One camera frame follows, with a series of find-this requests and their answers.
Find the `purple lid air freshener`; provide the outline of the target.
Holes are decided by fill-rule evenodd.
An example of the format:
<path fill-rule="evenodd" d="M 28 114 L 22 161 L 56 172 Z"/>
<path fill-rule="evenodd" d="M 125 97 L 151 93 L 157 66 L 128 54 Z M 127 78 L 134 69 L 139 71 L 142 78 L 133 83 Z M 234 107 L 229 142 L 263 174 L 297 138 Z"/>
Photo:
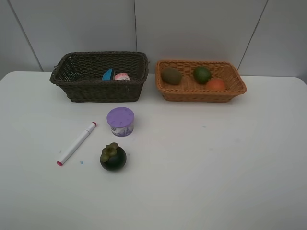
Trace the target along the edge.
<path fill-rule="evenodd" d="M 117 137 L 125 137 L 133 132 L 134 118 L 134 112 L 126 107 L 114 108 L 106 116 L 111 132 Z"/>

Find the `brown kiwi fruit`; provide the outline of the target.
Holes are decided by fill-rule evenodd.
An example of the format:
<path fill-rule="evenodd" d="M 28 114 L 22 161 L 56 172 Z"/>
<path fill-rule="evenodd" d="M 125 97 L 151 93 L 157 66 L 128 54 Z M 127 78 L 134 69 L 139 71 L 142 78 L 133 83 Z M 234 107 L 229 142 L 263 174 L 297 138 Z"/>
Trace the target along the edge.
<path fill-rule="evenodd" d="M 182 80 L 182 74 L 175 68 L 165 68 L 161 72 L 161 77 L 164 82 L 170 85 L 179 85 Z"/>

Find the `pink bottle white cap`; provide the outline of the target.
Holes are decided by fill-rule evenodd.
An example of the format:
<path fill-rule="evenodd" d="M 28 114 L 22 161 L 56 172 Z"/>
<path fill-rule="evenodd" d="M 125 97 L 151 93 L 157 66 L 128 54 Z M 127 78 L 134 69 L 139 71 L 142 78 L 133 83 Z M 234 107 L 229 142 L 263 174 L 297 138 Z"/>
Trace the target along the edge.
<path fill-rule="evenodd" d="M 114 76 L 114 80 L 117 81 L 129 81 L 130 77 L 127 73 L 119 73 Z"/>

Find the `dark purple mangosteen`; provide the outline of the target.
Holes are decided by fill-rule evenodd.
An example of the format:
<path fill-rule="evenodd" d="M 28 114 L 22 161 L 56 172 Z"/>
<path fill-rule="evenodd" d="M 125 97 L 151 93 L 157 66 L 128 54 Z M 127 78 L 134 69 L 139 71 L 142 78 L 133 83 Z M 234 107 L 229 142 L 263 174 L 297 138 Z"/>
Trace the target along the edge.
<path fill-rule="evenodd" d="M 127 161 L 127 155 L 118 143 L 113 142 L 106 145 L 100 156 L 102 167 L 108 171 L 117 171 L 124 167 Z"/>

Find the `blue whiteboard eraser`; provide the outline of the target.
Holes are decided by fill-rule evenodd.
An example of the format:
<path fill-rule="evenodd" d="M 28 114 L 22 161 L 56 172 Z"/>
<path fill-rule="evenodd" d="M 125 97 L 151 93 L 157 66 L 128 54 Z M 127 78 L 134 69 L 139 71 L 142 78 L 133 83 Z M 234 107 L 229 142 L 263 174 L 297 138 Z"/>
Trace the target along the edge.
<path fill-rule="evenodd" d="M 111 81 L 114 79 L 115 76 L 115 71 L 114 69 L 109 69 L 108 71 L 106 71 L 103 76 L 102 76 L 102 80 L 103 81 Z"/>

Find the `green avocado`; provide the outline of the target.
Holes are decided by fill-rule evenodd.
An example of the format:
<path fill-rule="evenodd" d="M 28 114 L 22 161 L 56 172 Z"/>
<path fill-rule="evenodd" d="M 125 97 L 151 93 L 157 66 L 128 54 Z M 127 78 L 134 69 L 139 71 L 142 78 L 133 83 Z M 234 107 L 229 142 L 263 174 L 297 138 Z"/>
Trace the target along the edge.
<path fill-rule="evenodd" d="M 212 77 L 208 68 L 198 66 L 193 71 L 194 80 L 199 84 L 206 84 Z"/>

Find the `white marker red caps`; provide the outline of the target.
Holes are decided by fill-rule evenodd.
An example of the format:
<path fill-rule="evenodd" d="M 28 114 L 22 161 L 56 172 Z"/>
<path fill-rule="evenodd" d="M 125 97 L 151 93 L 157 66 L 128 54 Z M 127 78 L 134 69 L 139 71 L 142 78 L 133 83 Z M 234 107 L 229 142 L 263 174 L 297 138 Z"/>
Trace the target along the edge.
<path fill-rule="evenodd" d="M 96 128 L 97 123 L 92 122 L 64 151 L 62 156 L 57 160 L 57 165 L 62 166 L 80 147 L 80 145 L 87 139 L 91 132 Z"/>

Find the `orange round fruit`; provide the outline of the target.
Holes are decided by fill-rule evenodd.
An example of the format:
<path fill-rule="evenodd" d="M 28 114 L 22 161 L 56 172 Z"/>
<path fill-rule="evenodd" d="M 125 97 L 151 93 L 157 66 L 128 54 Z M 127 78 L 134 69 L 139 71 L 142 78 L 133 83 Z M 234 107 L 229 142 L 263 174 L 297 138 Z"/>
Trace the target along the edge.
<path fill-rule="evenodd" d="M 205 88 L 210 91 L 225 91 L 227 89 L 226 83 L 221 78 L 210 79 Z"/>

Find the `orange wicker basket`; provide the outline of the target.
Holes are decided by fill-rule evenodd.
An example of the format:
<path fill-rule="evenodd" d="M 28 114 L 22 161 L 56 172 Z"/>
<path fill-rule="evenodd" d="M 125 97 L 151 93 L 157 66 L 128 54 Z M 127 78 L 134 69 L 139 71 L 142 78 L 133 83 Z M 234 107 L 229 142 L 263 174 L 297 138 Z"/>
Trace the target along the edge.
<path fill-rule="evenodd" d="M 222 79 L 226 90 L 208 91 L 204 84 L 197 83 L 193 71 L 198 66 L 208 68 L 213 78 Z M 168 67 L 177 69 L 182 74 L 179 85 L 170 85 L 162 80 L 162 71 Z M 247 91 L 237 69 L 225 61 L 160 60 L 156 63 L 155 83 L 165 100 L 175 102 L 226 103 Z"/>

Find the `dark brown wicker basket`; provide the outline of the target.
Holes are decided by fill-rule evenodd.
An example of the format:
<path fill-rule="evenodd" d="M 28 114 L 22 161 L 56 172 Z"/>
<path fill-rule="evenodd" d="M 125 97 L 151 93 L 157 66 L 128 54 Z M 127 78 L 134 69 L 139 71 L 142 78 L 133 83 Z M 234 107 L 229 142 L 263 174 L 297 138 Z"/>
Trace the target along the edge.
<path fill-rule="evenodd" d="M 128 74 L 130 80 L 103 80 L 109 69 L 116 74 Z M 72 52 L 54 67 L 50 82 L 60 87 L 72 102 L 135 102 L 148 72 L 148 58 L 142 52 Z"/>

